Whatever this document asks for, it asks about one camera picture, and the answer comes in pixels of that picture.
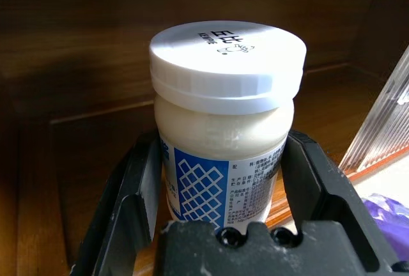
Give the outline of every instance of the clear plastic container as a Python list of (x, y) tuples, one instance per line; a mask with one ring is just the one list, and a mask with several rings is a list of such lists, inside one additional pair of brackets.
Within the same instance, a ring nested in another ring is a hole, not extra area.
[(199, 22), (159, 33), (150, 54), (173, 218), (243, 233), (265, 221), (304, 43), (270, 26)]

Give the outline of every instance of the cartoon logo on lid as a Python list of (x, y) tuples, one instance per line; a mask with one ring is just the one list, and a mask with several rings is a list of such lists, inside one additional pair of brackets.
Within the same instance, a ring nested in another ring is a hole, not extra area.
[(254, 46), (246, 46), (246, 45), (235, 44), (234, 46), (221, 48), (221, 49), (218, 49), (217, 51), (221, 52), (222, 54), (228, 54), (228, 52), (237, 52), (237, 51), (249, 52), (253, 48), (254, 48)]

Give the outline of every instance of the blue label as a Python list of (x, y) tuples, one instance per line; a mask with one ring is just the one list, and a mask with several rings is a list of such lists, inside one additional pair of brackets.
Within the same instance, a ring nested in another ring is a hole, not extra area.
[(229, 162), (195, 157), (174, 149), (182, 220), (204, 220), (224, 227)]

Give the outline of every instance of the wooden panel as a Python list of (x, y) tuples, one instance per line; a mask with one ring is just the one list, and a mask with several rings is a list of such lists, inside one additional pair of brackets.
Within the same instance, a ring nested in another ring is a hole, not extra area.
[[(293, 127), (316, 139), (337, 164), (382, 88), (375, 78), (348, 67), (306, 75), (295, 98)], [(68, 263), (76, 258), (105, 181), (137, 136), (155, 128), (151, 105), (52, 126)], [(267, 224), (289, 215), (282, 178)], [(162, 188), (157, 230), (170, 219)], [(138, 255), (138, 275), (151, 275), (156, 240)]]
[(373, 0), (351, 63), (387, 80), (409, 45), (409, 0)]
[(21, 128), (18, 276), (69, 273), (49, 131), (48, 124)]
[(15, 275), (17, 258), (18, 122), (0, 77), (0, 275)]
[(299, 35), (306, 66), (345, 62), (371, 0), (1, 0), (0, 62), (16, 110), (59, 116), (151, 98), (148, 42), (166, 27), (249, 20)]

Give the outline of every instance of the cream-colored contents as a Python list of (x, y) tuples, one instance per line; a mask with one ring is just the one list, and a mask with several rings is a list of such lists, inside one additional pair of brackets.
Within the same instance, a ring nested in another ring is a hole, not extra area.
[(242, 160), (277, 146), (291, 128), (294, 104), (248, 115), (195, 112), (155, 99), (158, 129), (180, 150), (203, 158)]

